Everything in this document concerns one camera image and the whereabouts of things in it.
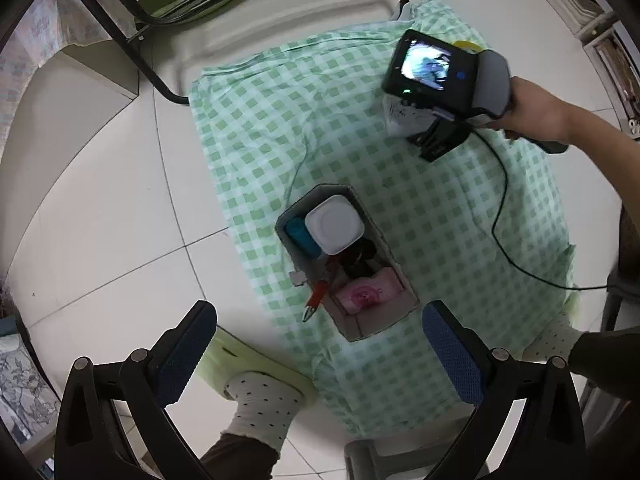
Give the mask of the person right forearm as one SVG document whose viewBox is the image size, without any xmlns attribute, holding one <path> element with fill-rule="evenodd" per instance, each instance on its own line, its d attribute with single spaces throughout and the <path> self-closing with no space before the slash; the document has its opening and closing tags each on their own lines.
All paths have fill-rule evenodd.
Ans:
<svg viewBox="0 0 640 480">
<path fill-rule="evenodd" d="M 616 189 L 631 217 L 639 218 L 639 144 L 589 110 L 570 111 L 570 143 L 582 150 Z"/>
</svg>

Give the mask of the person right hand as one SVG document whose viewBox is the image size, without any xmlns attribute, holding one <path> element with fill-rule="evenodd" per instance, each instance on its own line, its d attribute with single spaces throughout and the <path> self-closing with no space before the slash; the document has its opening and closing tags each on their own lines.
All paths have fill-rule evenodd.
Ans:
<svg viewBox="0 0 640 480">
<path fill-rule="evenodd" d="M 512 76 L 512 101 L 504 115 L 492 125 L 512 136 L 536 141 L 572 144 L 575 132 L 588 110 L 554 96 L 546 89 Z"/>
</svg>

